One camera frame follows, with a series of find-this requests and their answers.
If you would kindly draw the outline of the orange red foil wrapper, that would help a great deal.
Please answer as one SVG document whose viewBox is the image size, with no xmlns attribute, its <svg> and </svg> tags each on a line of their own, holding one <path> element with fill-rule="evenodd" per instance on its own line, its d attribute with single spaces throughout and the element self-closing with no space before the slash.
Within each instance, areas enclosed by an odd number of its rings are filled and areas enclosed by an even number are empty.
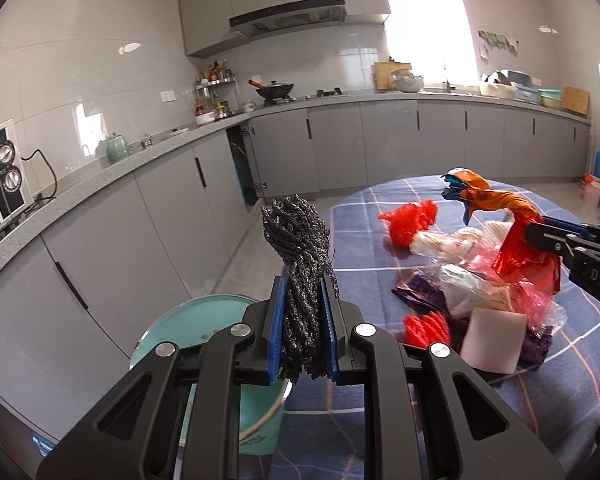
<svg viewBox="0 0 600 480">
<path fill-rule="evenodd" d="M 528 198 L 513 191 L 494 190 L 485 178 L 469 169 L 453 169 L 442 179 L 446 183 L 442 197 L 464 205 L 465 223 L 477 211 L 508 213 L 503 221 L 484 224 L 480 257 L 474 263 L 479 273 L 510 284 L 526 282 L 550 296 L 560 291 L 558 255 L 534 248 L 526 240 L 528 227 L 543 223 Z"/>
</svg>

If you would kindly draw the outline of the purple foil wrapper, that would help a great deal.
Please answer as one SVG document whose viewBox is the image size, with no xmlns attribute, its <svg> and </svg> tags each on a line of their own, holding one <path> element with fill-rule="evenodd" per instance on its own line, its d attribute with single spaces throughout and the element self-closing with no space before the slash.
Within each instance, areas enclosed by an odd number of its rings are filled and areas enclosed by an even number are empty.
<svg viewBox="0 0 600 480">
<path fill-rule="evenodd" d="M 407 304 L 418 315 L 431 312 L 439 312 L 448 322 L 451 347 L 460 350 L 462 342 L 468 330 L 469 316 L 454 318 L 446 304 L 441 286 L 429 275 L 421 270 L 415 269 L 406 280 L 400 280 L 391 289 L 404 304 Z M 526 328 L 524 342 L 518 360 L 519 366 L 541 365 L 548 355 L 553 340 L 553 326 L 544 326 L 539 334 L 530 328 Z"/>
</svg>

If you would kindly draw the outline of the red plastic bag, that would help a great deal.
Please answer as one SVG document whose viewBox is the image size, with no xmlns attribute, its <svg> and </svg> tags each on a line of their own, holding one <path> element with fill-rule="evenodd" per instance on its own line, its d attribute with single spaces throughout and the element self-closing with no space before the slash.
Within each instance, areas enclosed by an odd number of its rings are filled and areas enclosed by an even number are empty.
<svg viewBox="0 0 600 480">
<path fill-rule="evenodd" d="M 437 212 L 438 207 L 433 200 L 421 200 L 383 212 L 378 219 L 388 223 L 389 238 L 393 246 L 409 248 L 418 232 L 427 231 L 434 225 Z"/>
</svg>

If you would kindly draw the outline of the white foam sponge block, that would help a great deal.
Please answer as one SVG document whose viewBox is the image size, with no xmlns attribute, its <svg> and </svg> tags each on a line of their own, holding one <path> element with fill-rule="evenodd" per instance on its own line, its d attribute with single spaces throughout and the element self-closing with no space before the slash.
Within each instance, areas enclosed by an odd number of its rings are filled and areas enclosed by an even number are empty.
<svg viewBox="0 0 600 480">
<path fill-rule="evenodd" d="M 475 308 L 460 356 L 471 367 L 494 374 L 513 374 L 517 368 L 527 317 L 524 314 Z"/>
</svg>

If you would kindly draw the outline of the teal trash bucket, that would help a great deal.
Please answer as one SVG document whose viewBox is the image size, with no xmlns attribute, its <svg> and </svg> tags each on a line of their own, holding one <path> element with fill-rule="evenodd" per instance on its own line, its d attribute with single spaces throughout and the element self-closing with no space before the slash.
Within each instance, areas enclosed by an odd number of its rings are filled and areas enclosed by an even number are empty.
<svg viewBox="0 0 600 480">
<path fill-rule="evenodd" d="M 262 316 L 244 319 L 251 298 L 238 295 L 211 295 L 180 304 L 149 326 L 132 353 L 131 364 L 140 364 L 148 354 L 156 354 L 159 344 L 174 344 L 182 357 L 176 377 L 194 382 L 189 395 L 181 439 L 191 450 L 202 440 L 194 433 L 199 422 L 209 429 L 214 422 L 212 443 L 234 436 L 238 451 L 253 456 L 275 453 L 285 402 L 291 382 L 273 379 L 268 371 L 256 370 L 251 363 L 240 368 L 238 353 L 250 351 L 257 342 Z"/>
</svg>

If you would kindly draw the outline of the white plastic bucket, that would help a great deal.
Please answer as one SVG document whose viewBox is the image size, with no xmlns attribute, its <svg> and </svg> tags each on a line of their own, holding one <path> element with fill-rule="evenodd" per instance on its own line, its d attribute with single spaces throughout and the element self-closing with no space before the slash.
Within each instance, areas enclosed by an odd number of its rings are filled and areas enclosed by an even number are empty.
<svg viewBox="0 0 600 480">
<path fill-rule="evenodd" d="M 585 174 L 581 180 L 581 200 L 590 207 L 600 206 L 600 178 Z"/>
</svg>

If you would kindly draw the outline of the red mesh net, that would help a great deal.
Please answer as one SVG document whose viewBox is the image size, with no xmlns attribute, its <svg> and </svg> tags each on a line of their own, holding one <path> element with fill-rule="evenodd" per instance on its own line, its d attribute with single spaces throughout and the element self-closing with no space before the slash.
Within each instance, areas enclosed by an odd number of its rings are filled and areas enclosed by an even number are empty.
<svg viewBox="0 0 600 480">
<path fill-rule="evenodd" d="M 427 349 L 430 344 L 451 343 L 446 318 L 439 312 L 424 315 L 409 314 L 403 319 L 404 342 L 411 347 Z"/>
</svg>

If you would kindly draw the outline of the blue plaid tablecloth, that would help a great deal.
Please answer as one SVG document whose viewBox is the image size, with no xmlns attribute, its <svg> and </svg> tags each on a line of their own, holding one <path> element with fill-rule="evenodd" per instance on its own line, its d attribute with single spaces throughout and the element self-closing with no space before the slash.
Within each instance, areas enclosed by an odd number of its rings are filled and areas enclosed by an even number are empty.
<svg viewBox="0 0 600 480">
<path fill-rule="evenodd" d="M 407 315 L 449 306 L 453 297 L 434 285 L 438 265 L 391 244 L 384 212 L 433 200 L 434 232 L 463 226 L 464 207 L 441 196 L 437 176 L 395 180 L 364 188 L 323 209 L 332 234 L 332 266 L 343 300 L 357 304 L 365 321 L 402 335 Z M 548 447 L 567 476 L 592 455 L 600 426 L 600 301 L 562 279 L 556 304 L 566 322 L 550 338 L 530 335 L 515 374 L 491 376 L 494 390 Z M 246 456 L 245 479 L 359 479 L 364 470 L 363 390 L 302 376 L 285 403 L 270 456 Z"/>
</svg>

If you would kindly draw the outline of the grey lower cabinets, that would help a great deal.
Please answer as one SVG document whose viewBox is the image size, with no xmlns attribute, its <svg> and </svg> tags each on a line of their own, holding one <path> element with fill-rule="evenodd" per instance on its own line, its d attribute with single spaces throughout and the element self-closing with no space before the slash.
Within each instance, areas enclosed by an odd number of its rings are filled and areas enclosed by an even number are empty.
<svg viewBox="0 0 600 480">
<path fill-rule="evenodd" d="M 446 170 L 483 177 L 583 174 L 588 125 L 505 104 L 366 102 L 343 133 L 365 158 L 362 197 L 336 208 L 341 295 L 389 316 L 396 277 L 381 205 L 438 188 Z M 211 292 L 245 236 L 248 211 L 225 130 L 162 142 L 54 198 L 0 242 L 0 402 L 61 438 L 119 379 L 152 322 Z"/>
</svg>

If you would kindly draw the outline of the white covered bowl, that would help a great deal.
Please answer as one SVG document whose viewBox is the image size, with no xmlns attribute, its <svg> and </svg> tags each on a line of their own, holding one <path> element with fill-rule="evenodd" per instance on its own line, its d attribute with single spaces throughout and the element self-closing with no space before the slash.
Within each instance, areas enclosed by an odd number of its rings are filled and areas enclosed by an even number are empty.
<svg viewBox="0 0 600 480">
<path fill-rule="evenodd" d="M 391 73 L 391 79 L 396 88 L 403 93 L 418 93 L 424 88 L 422 76 L 416 76 L 408 68 L 395 70 Z"/>
</svg>

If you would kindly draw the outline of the wooden cutting board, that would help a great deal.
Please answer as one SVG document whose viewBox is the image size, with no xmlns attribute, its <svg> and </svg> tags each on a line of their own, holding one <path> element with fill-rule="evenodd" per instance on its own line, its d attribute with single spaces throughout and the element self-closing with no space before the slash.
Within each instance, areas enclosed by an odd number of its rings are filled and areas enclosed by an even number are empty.
<svg viewBox="0 0 600 480">
<path fill-rule="evenodd" d="M 378 91 L 396 90 L 396 82 L 392 74 L 397 70 L 411 70 L 411 63 L 397 63 L 394 61 L 376 62 L 373 65 L 373 82 Z"/>
</svg>

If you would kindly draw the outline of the black wok with lid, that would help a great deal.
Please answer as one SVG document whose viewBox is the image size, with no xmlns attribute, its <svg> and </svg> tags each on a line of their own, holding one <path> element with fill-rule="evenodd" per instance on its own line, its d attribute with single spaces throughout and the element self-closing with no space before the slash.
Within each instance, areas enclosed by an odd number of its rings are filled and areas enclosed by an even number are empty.
<svg viewBox="0 0 600 480">
<path fill-rule="evenodd" d="M 276 80 L 272 80 L 269 84 L 264 84 L 254 79 L 250 79 L 249 84 L 264 99 L 264 106 L 273 106 L 292 101 L 290 94 L 294 88 L 293 84 L 279 84 Z"/>
</svg>

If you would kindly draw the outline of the silver black microwave oven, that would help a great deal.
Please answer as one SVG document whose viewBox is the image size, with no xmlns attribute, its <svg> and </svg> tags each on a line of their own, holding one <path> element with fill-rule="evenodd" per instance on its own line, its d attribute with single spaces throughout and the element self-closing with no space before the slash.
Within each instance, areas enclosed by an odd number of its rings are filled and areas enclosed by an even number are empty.
<svg viewBox="0 0 600 480">
<path fill-rule="evenodd" d="M 32 204 L 14 122 L 0 124 L 0 232 Z"/>
</svg>

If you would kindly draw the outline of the metal spice rack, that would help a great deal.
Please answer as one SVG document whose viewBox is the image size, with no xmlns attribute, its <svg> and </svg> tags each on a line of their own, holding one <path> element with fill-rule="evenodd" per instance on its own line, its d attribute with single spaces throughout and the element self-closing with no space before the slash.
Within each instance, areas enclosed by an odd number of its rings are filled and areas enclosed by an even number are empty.
<svg viewBox="0 0 600 480">
<path fill-rule="evenodd" d="M 227 58 L 216 58 L 204 67 L 194 90 L 195 116 L 200 126 L 231 118 L 242 111 L 237 76 Z"/>
</svg>

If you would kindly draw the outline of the black range hood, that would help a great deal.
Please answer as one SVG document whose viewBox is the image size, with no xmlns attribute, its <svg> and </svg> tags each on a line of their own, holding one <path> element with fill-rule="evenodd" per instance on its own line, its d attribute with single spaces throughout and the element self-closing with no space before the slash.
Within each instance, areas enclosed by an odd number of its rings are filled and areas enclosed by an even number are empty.
<svg viewBox="0 0 600 480">
<path fill-rule="evenodd" d="M 247 38 L 256 38 L 283 30 L 343 23 L 346 17 L 346 0 L 298 0 L 233 16 L 230 28 Z"/>
</svg>

